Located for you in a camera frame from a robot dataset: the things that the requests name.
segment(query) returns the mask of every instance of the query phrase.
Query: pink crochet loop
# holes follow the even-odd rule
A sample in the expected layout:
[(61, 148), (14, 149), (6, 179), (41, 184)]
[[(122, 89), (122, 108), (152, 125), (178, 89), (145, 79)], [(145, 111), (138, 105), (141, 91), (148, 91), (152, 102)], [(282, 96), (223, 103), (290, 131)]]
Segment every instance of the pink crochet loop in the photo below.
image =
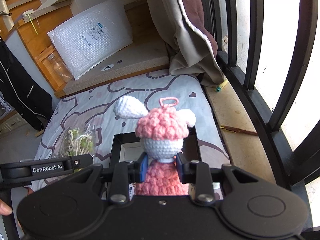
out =
[(151, 109), (145, 117), (138, 120), (136, 135), (156, 141), (179, 140), (188, 137), (189, 130), (186, 121), (179, 117), (177, 110), (164, 105), (163, 108)]
[(153, 160), (148, 167), (145, 182), (136, 184), (136, 195), (188, 195), (189, 184), (180, 182), (175, 163)]
[[(162, 101), (169, 100), (169, 99), (176, 100), (176, 102), (173, 103), (173, 104), (165, 104), (165, 105), (162, 103)], [(159, 99), (159, 104), (160, 104), (161, 108), (170, 107), (170, 106), (176, 106), (177, 104), (179, 104), (179, 99), (174, 98), (174, 97), (160, 98)]]

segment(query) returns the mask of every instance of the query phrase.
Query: bed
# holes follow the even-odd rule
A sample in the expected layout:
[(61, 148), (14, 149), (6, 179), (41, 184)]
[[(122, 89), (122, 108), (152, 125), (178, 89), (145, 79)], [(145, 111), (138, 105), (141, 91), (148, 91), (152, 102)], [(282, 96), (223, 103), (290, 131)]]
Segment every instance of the bed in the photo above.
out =
[[(159, 70), (81, 92), (62, 99), (46, 127), (35, 160), (50, 158), (59, 151), (63, 133), (68, 127), (81, 127), (88, 123), (96, 129), (95, 163), (108, 167), (115, 134), (133, 132), (137, 120), (121, 119), (113, 112), (114, 103), (123, 95), (144, 102), (147, 109), (159, 107), (159, 98), (177, 97), (177, 110), (189, 108), (196, 115), (196, 133), (202, 161), (212, 168), (230, 163), (215, 125), (211, 107), (193, 75), (169, 75)], [(39, 190), (57, 178), (34, 181), (31, 188)]]

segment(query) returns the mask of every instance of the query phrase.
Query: bubble wrap mailer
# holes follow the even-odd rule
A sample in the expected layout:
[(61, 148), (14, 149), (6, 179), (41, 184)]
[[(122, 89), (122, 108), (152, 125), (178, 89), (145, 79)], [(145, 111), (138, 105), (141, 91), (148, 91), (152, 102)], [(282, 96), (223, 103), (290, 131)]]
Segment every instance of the bubble wrap mailer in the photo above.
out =
[(93, 6), (48, 35), (75, 80), (132, 43), (131, 26), (118, 0)]

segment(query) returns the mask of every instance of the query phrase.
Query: screw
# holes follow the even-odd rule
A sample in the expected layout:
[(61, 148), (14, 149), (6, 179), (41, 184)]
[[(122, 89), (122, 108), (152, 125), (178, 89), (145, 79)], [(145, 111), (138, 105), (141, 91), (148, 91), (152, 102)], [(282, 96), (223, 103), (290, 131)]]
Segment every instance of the screw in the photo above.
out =
[(165, 200), (160, 200), (160, 201), (159, 201), (159, 204), (164, 206), (164, 205), (167, 204), (167, 202), (166, 202)]
[(214, 198), (213, 198), (213, 196), (211, 196), (211, 195), (209, 195), (209, 194), (200, 194), (200, 195), (198, 196), (198, 200), (199, 200), (200, 202), (209, 203), (209, 202), (213, 201)]
[(127, 200), (127, 197), (122, 194), (114, 194), (110, 197), (110, 200), (114, 203), (122, 203)]

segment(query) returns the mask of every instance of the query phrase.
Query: brown pen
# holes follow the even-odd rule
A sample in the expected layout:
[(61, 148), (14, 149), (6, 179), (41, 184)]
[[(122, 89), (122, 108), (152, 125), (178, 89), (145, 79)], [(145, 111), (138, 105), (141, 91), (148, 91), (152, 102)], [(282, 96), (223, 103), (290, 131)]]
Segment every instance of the brown pen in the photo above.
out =
[(235, 127), (231, 127), (231, 126), (221, 125), (220, 128), (223, 130), (229, 131), (229, 132), (239, 132), (239, 133), (245, 133), (245, 134), (249, 134), (249, 135), (258, 136), (258, 134), (256, 132), (243, 130), (243, 129), (235, 128)]

